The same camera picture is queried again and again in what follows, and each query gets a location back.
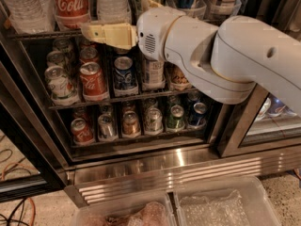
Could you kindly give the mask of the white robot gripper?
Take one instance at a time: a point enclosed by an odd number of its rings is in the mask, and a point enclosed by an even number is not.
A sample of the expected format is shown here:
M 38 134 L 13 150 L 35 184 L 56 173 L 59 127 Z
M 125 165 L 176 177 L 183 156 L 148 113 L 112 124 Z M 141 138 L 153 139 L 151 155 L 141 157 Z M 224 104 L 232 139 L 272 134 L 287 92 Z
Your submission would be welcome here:
M 167 32 L 185 13 L 175 8 L 161 7 L 160 3 L 153 0 L 141 0 L 141 8 L 144 13 L 140 15 L 136 27 L 128 23 L 90 22 L 81 25 L 81 33 L 90 41 L 125 50 L 137 45 L 138 36 L 138 47 L 145 57 L 165 61 Z

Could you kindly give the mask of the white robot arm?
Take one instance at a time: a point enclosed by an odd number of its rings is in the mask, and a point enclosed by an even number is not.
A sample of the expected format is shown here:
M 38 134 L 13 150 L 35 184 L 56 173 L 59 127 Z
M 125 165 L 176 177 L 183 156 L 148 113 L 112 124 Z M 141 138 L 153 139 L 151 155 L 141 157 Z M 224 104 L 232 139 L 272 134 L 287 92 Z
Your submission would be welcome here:
M 220 26 L 175 8 L 144 11 L 135 25 L 83 23 L 88 40 L 178 66 L 188 81 L 217 102 L 237 105 L 256 85 L 301 115 L 301 43 L 259 20 L 233 16 Z

